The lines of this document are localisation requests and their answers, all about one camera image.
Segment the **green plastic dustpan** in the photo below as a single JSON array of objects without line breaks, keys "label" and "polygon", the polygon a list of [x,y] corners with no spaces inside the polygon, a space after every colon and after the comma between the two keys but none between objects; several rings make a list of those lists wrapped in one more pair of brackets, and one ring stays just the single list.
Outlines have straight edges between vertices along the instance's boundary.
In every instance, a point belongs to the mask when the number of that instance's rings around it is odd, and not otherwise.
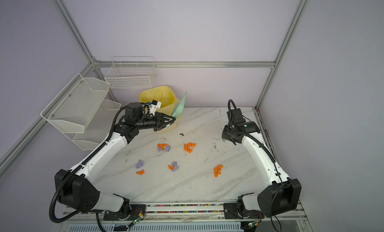
[{"label": "green plastic dustpan", "polygon": [[182,114],[182,112],[183,112],[183,110],[185,108],[185,103],[186,103],[186,100],[187,100],[187,95],[188,95],[188,92],[185,91],[183,98],[175,106],[175,108],[174,108],[174,110],[172,112],[172,117],[174,117],[175,120],[177,120],[180,117],[180,115]]}]

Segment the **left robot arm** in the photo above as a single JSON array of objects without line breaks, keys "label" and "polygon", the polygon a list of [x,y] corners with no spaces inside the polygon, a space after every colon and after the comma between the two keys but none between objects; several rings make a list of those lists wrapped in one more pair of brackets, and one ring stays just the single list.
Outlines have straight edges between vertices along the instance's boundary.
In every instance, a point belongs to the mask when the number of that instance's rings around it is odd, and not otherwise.
[{"label": "left robot arm", "polygon": [[107,137],[87,157],[69,170],[55,175],[56,191],[49,206],[49,218],[62,223],[79,213],[112,212],[125,219],[131,213],[130,200],[100,192],[94,182],[104,166],[125,148],[141,130],[155,132],[172,125],[176,118],[158,112],[160,104],[130,103],[118,110]]}]

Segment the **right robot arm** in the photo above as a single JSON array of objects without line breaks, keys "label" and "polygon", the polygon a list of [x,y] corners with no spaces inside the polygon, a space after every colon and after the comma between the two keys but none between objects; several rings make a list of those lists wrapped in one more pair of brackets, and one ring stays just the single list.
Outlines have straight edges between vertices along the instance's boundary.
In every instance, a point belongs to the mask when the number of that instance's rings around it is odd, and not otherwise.
[{"label": "right robot arm", "polygon": [[229,109],[228,124],[222,132],[222,139],[234,145],[241,144],[250,153],[265,188],[256,193],[238,197],[238,210],[242,216],[248,212],[259,212],[268,218],[293,211],[299,204],[302,185],[292,179],[281,168],[272,152],[267,148],[257,124],[247,121],[241,109]]}]

